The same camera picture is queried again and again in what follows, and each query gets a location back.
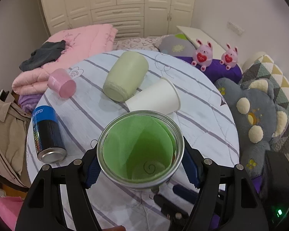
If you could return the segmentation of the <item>pink plastic cup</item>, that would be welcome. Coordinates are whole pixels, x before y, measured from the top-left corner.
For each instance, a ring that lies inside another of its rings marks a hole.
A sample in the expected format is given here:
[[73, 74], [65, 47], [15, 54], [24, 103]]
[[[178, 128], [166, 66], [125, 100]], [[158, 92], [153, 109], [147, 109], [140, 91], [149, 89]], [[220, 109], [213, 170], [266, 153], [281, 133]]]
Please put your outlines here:
[[49, 89], [55, 91], [61, 98], [72, 97], [76, 92], [76, 82], [71, 78], [66, 69], [56, 69], [48, 78]]

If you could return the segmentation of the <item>white low cabinet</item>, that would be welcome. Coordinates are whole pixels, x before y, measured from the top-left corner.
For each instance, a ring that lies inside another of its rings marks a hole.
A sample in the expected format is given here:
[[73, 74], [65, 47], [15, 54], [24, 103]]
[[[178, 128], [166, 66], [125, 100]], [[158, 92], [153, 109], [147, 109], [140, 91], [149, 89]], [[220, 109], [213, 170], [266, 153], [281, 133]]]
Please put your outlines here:
[[212, 44], [214, 56], [220, 57], [222, 53], [225, 52], [225, 49], [220, 44], [218, 44], [213, 38], [211, 38], [200, 29], [185, 26], [176, 26], [176, 28], [179, 32], [184, 34], [187, 39], [191, 41], [191, 43], [193, 43], [195, 48], [200, 46], [200, 44], [196, 41], [198, 39], [201, 40], [202, 43], [207, 43], [209, 41]]

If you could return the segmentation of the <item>glass jar green pink liner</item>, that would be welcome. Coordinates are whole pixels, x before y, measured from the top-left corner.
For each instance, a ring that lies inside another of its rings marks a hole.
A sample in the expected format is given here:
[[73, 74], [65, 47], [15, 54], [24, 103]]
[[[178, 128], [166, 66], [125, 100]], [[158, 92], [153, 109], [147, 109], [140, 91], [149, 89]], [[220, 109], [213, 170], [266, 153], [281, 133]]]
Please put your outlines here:
[[115, 184], [133, 190], [154, 189], [175, 174], [184, 149], [183, 134], [173, 119], [137, 110], [107, 125], [97, 143], [97, 160]]

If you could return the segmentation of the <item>pale green cup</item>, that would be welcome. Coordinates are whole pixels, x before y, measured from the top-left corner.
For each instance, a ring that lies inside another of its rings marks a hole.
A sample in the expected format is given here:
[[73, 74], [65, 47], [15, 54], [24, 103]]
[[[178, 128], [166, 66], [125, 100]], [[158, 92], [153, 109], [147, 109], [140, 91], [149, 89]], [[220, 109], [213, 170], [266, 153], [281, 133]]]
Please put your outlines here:
[[125, 51], [109, 71], [103, 85], [103, 92], [110, 99], [125, 102], [142, 84], [149, 64], [138, 52]]

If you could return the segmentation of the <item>beige jacket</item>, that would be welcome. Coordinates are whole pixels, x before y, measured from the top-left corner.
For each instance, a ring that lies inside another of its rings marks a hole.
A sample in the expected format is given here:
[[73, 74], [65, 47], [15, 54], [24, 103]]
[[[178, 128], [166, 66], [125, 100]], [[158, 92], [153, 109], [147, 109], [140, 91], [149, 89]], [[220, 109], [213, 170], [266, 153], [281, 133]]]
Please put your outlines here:
[[0, 99], [0, 182], [20, 191], [31, 183], [26, 167], [26, 137], [31, 115]]

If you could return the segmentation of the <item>white wall socket strip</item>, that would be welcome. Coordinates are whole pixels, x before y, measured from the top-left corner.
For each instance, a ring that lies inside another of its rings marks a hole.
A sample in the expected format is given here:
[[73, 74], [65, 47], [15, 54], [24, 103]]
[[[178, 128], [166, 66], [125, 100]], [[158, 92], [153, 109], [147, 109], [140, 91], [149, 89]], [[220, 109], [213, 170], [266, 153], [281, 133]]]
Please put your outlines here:
[[232, 21], [227, 22], [227, 28], [233, 31], [238, 36], [241, 36], [244, 32], [244, 29], [238, 26], [237, 24], [233, 23]]

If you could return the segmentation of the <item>dark grey garment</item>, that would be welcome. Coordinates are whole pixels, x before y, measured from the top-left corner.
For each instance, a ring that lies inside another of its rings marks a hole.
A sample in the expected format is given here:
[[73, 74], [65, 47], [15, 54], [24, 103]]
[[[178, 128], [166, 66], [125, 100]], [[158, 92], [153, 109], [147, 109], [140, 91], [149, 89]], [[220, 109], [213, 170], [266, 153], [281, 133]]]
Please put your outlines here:
[[45, 42], [39, 49], [31, 53], [31, 57], [23, 61], [19, 69], [22, 72], [39, 68], [42, 65], [54, 62], [60, 58], [62, 51], [66, 48], [66, 41]]

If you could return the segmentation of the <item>grey bear plush cushion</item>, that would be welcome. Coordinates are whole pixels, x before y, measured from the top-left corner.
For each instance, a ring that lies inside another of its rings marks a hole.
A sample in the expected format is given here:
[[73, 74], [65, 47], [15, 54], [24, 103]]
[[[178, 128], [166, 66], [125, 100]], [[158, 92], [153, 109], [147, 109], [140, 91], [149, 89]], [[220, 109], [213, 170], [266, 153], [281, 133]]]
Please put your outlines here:
[[224, 97], [238, 132], [240, 163], [254, 179], [261, 175], [265, 152], [273, 151], [289, 124], [287, 111], [274, 102], [274, 87], [257, 79], [241, 87], [228, 78], [214, 85]]

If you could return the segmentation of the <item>heart pattern bedsheet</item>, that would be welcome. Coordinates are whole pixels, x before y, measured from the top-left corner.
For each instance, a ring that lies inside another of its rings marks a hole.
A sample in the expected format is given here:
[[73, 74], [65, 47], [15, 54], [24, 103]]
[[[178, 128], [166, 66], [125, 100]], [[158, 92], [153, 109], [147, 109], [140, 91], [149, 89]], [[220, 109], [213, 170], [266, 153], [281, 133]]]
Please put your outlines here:
[[158, 52], [159, 50], [155, 47], [155, 44], [165, 37], [166, 35], [152, 38], [131, 38], [117, 40], [114, 42], [113, 50], [144, 49]]

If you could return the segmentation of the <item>blue black spray can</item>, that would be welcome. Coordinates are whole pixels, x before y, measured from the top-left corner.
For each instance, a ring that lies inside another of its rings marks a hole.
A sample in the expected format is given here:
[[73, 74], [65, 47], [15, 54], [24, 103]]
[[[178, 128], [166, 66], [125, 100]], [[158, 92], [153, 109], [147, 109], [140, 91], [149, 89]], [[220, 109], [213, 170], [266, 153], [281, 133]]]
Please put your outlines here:
[[33, 111], [33, 137], [37, 158], [45, 164], [61, 162], [67, 155], [55, 110], [42, 105]]

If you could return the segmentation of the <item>pink folded quilt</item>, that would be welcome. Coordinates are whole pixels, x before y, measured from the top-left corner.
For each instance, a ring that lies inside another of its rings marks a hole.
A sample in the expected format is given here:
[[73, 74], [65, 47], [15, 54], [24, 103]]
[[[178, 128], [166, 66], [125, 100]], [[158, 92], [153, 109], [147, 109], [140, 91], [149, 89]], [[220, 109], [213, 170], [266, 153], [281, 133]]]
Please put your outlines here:
[[18, 95], [44, 93], [49, 75], [59, 68], [68, 69], [93, 55], [113, 49], [118, 30], [112, 24], [94, 24], [80, 28], [62, 30], [48, 38], [49, 42], [66, 41], [66, 48], [54, 62], [20, 73], [12, 83]]

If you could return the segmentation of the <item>grey flower pillow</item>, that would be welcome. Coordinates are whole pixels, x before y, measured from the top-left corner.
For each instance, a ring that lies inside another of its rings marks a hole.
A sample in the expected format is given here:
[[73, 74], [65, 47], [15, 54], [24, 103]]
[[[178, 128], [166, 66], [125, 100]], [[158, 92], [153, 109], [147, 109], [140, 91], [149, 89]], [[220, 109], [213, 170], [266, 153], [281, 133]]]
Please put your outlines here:
[[196, 52], [194, 45], [182, 33], [168, 35], [158, 40], [154, 46], [159, 52], [171, 56], [192, 57]]

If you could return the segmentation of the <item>pink bunny plush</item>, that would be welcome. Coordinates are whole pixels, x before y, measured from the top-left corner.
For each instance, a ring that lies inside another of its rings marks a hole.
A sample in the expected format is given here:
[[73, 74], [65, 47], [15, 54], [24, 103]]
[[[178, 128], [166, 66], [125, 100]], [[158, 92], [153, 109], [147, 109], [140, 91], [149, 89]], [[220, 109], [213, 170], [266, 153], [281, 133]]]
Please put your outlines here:
[[225, 65], [226, 70], [230, 70], [238, 63], [238, 48], [231, 48], [229, 43], [226, 44], [226, 47], [228, 49], [222, 54], [220, 64]]
[[199, 47], [193, 54], [193, 66], [200, 66], [200, 70], [204, 72], [213, 61], [213, 45], [208, 41], [207, 44], [203, 44], [200, 39], [196, 39]]

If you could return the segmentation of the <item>purple folded blanket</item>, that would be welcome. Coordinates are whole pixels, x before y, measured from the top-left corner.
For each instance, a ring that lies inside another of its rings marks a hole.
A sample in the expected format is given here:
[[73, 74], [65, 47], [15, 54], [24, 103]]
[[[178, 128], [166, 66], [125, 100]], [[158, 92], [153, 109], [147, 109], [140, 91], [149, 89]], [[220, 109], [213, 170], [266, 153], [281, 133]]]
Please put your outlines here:
[[43, 94], [21, 95], [18, 99], [18, 105], [24, 112], [31, 114], [42, 96]]

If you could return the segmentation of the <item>left pink bunny plush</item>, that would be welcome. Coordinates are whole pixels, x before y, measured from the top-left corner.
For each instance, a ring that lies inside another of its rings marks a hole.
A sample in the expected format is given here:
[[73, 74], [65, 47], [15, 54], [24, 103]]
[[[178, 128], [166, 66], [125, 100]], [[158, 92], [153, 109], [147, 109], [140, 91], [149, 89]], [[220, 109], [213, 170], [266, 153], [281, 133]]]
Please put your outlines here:
[[207, 44], [203, 44], [200, 39], [196, 39], [199, 47], [193, 54], [193, 66], [200, 66], [200, 70], [204, 72], [213, 61], [213, 45], [208, 41]]

